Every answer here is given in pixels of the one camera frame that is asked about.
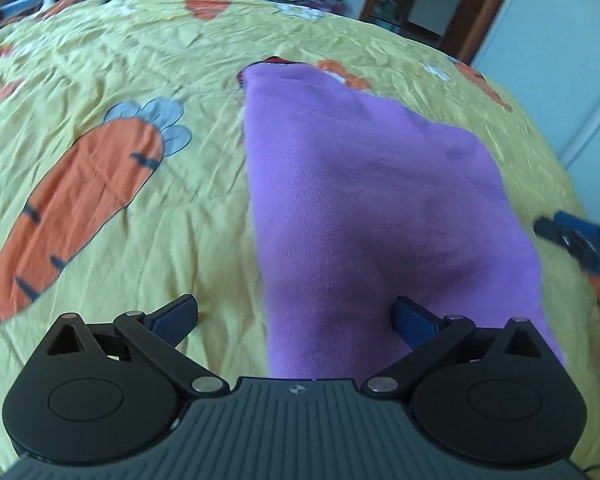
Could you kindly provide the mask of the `purple knit sweater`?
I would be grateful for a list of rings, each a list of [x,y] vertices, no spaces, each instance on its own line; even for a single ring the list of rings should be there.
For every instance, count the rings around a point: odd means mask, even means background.
[[[304,63],[239,81],[273,376],[364,380],[401,359],[402,296],[552,338],[540,259],[474,134]]]

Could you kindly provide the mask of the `yellow carrot print bedspread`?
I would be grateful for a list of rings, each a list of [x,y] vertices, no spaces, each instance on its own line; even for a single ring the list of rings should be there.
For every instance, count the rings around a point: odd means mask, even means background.
[[[304,63],[474,134],[541,263],[545,339],[584,397],[573,459],[600,479],[600,288],[532,232],[580,214],[572,183],[493,79],[388,30],[259,0],[86,0],[0,30],[0,476],[8,390],[65,312],[106,323],[191,294],[176,348],[227,382],[273,376],[242,70]]]

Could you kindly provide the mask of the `white wardrobe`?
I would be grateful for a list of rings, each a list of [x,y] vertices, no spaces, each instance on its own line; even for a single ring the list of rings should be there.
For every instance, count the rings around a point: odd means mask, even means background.
[[[600,0],[504,0],[472,65],[513,93],[600,223]]]

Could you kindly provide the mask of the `brown wooden door frame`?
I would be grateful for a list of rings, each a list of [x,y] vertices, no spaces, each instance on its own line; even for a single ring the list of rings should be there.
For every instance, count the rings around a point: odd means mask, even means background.
[[[366,0],[360,20],[469,65],[504,0]]]

